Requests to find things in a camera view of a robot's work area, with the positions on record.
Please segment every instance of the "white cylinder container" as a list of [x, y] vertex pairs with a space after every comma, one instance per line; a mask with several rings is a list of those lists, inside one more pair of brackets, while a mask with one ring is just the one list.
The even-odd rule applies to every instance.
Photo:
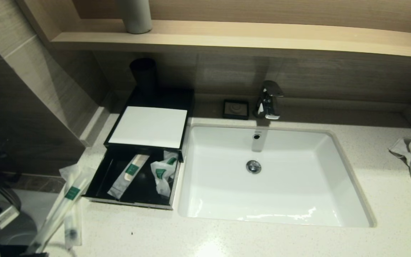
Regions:
[[115, 0], [126, 31], [143, 34], [152, 29], [152, 16], [148, 0]]

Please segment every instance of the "drain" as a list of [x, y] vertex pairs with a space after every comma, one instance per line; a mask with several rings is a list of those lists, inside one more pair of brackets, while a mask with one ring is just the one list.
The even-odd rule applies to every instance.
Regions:
[[255, 160], [247, 162], [247, 171], [251, 174], [258, 174], [261, 172], [261, 164]]

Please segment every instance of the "sink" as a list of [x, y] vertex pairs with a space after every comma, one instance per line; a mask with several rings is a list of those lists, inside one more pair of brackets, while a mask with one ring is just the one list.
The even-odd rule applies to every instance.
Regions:
[[[194, 218], [371, 227], [337, 145], [328, 132], [194, 126], [178, 212]], [[260, 165], [258, 172], [248, 168], [249, 161]]]

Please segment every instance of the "faucet handle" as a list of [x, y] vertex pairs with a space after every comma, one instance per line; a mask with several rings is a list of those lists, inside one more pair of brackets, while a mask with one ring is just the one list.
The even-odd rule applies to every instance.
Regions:
[[269, 96], [282, 97], [285, 95], [280, 86], [272, 80], [263, 81], [263, 91]]

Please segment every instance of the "black tumbler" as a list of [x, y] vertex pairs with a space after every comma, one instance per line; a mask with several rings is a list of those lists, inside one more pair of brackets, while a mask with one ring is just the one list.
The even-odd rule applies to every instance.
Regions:
[[158, 90], [158, 76], [156, 62], [150, 58], [141, 58], [132, 61], [129, 65], [136, 85], [147, 100], [156, 97]]

